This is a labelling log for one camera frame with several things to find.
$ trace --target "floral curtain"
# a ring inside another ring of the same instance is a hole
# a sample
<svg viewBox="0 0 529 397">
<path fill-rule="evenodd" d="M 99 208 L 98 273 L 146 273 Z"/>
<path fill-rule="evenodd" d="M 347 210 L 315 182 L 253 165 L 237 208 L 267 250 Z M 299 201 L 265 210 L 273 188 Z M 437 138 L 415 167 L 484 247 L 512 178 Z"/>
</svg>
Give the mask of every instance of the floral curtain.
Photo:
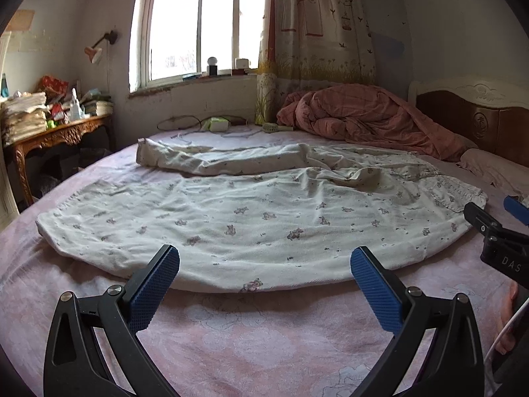
<svg viewBox="0 0 529 397">
<path fill-rule="evenodd" d="M 265 0 L 256 123 L 275 122 L 290 92 L 373 83 L 375 58 L 360 0 Z"/>
</svg>

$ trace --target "folded blanket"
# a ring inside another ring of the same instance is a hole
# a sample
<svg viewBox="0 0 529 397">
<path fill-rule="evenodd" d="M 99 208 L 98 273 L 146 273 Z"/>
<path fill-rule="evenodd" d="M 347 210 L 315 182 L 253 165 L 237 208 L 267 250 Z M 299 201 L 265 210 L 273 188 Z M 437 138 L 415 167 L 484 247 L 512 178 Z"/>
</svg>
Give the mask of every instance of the folded blanket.
<svg viewBox="0 0 529 397">
<path fill-rule="evenodd" d="M 450 130 L 383 88 L 346 84 L 287 96 L 278 122 L 328 139 L 458 161 L 467 150 Z"/>
</svg>

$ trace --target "blue gripper pad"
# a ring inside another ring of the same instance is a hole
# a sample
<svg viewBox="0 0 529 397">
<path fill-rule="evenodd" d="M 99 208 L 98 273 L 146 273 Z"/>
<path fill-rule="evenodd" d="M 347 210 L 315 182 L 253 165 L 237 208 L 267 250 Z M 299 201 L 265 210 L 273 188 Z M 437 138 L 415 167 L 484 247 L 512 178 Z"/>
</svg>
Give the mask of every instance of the blue gripper pad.
<svg viewBox="0 0 529 397">
<path fill-rule="evenodd" d="M 403 304 L 406 302 L 406 288 L 402 282 L 384 269 L 365 246 L 356 248 L 351 254 L 351 273 L 382 328 L 397 335 L 404 323 Z"/>
<path fill-rule="evenodd" d="M 158 306 L 180 269 L 178 250 L 168 245 L 165 245 L 162 249 L 164 248 L 165 251 L 160 255 L 160 258 L 154 257 L 151 261 L 157 260 L 150 273 L 139 284 L 129 301 L 128 326 L 132 333 L 145 330 L 149 326 Z"/>
<path fill-rule="evenodd" d="M 514 197 L 505 197 L 503 207 L 524 225 L 529 225 L 529 209 L 517 199 Z"/>
</svg>

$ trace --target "window sill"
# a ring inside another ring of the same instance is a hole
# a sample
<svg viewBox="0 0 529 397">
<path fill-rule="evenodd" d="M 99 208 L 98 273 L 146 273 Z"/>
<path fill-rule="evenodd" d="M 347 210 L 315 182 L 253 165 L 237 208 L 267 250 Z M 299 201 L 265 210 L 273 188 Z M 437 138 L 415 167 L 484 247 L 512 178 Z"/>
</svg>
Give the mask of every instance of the window sill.
<svg viewBox="0 0 529 397">
<path fill-rule="evenodd" d="M 173 88 L 178 88 L 184 85 L 190 85 L 190 84 L 202 84 L 202 83 L 211 83 L 211 82 L 221 82 L 221 81 L 227 81 L 227 80 L 244 80 L 244 79 L 254 79 L 257 77 L 257 74 L 255 73 L 249 73 L 245 75 L 235 75 L 235 76 L 213 76 L 213 77 L 205 77 L 205 78 L 199 78 L 199 79 L 189 79 L 189 80 L 183 80 L 180 82 L 174 82 L 169 83 L 166 85 L 161 85 L 157 87 L 145 87 L 145 88 L 139 88 L 134 92 L 131 92 L 129 94 L 129 98 L 136 98 L 136 97 L 149 97 L 152 95 L 159 94 L 161 92 L 168 92 Z"/>
</svg>

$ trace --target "metal bolt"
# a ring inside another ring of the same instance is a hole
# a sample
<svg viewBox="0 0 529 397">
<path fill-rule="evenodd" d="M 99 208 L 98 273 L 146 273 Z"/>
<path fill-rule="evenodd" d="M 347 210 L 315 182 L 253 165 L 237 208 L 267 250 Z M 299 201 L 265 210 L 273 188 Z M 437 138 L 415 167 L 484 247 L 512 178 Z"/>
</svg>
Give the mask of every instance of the metal bolt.
<svg viewBox="0 0 529 397">
<path fill-rule="evenodd" d="M 408 288 L 408 294 L 412 297 L 420 297 L 422 296 L 423 292 L 420 288 L 417 288 L 416 286 L 411 286 Z"/>
<path fill-rule="evenodd" d="M 72 298 L 72 294 L 70 293 L 70 291 L 66 291 L 65 293 L 63 293 L 61 295 L 61 301 L 62 302 L 67 302 L 68 300 L 70 300 Z"/>
<path fill-rule="evenodd" d="M 112 285 L 109 289 L 107 289 L 108 295 L 117 295 L 121 293 L 122 286 L 121 285 Z"/>
<path fill-rule="evenodd" d="M 468 303 L 468 296 L 466 294 L 458 294 L 458 302 L 467 304 Z"/>
</svg>

